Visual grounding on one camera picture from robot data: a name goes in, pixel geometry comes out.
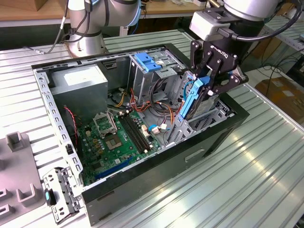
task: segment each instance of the slotted metal surface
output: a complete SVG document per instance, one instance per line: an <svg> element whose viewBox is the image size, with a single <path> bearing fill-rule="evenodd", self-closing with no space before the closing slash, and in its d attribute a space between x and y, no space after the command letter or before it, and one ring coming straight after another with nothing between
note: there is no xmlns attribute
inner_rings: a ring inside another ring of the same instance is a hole
<svg viewBox="0 0 304 228"><path fill-rule="evenodd" d="M174 30L105 42L111 51L173 42L189 57L190 40ZM49 61L70 58L64 46L56 50ZM0 137L27 132L40 177L66 166L29 67L45 57L0 52ZM250 116L214 154L95 227L292 227L304 212L304 131L247 85L229 94ZM45 225L56 226L46 205L3 227ZM58 227L88 226L81 209Z"/></svg>
<svg viewBox="0 0 304 228"><path fill-rule="evenodd" d="M270 33L281 28L288 21L289 19L284 16L276 16L265 24L264 29ZM304 48L304 42L300 40L301 34L304 34L304 22L297 22L275 37L298 51Z"/></svg>

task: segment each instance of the metal bracket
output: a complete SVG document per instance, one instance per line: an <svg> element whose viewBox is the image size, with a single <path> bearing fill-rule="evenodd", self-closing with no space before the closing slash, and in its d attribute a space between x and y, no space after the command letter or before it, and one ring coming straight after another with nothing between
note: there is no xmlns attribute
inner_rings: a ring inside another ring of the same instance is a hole
<svg viewBox="0 0 304 228"><path fill-rule="evenodd" d="M48 191L52 192L55 205L51 206L55 222L62 223L67 218L74 216L79 212L81 197L74 197L69 178L73 174L69 167L67 168L54 168L48 172L43 181ZM45 193L46 200L50 200L50 194Z"/></svg>

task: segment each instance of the motherboard chip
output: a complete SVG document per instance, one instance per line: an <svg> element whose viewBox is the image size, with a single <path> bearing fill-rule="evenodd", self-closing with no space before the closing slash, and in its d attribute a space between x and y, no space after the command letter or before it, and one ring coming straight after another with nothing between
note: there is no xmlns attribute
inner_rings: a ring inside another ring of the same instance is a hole
<svg viewBox="0 0 304 228"><path fill-rule="evenodd" d="M100 164L100 162L97 162L97 163L93 164L92 167L93 167L93 169L96 170L101 167L101 164Z"/></svg>
<svg viewBox="0 0 304 228"><path fill-rule="evenodd" d="M109 150L113 150L122 145L117 134L111 135L105 139L105 144L108 146Z"/></svg>

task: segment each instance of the side panel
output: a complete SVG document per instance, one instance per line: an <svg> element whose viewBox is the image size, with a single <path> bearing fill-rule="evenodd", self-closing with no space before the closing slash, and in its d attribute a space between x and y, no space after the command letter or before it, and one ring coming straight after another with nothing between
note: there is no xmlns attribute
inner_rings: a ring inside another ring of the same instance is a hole
<svg viewBox="0 0 304 228"><path fill-rule="evenodd" d="M235 116L83 192L90 224L106 218L215 151L248 116L227 94L222 100L234 108Z"/></svg>

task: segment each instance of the wooden table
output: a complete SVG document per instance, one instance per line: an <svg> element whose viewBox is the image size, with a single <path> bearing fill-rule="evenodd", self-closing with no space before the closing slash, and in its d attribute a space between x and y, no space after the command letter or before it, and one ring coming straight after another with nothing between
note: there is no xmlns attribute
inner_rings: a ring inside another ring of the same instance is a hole
<svg viewBox="0 0 304 228"><path fill-rule="evenodd" d="M178 6L171 0L150 1L147 3L145 18L186 17L192 16L199 10L202 8L193 3ZM0 6L0 27L60 24L63 14L64 10L60 7L58 0L48 0L37 12Z"/></svg>

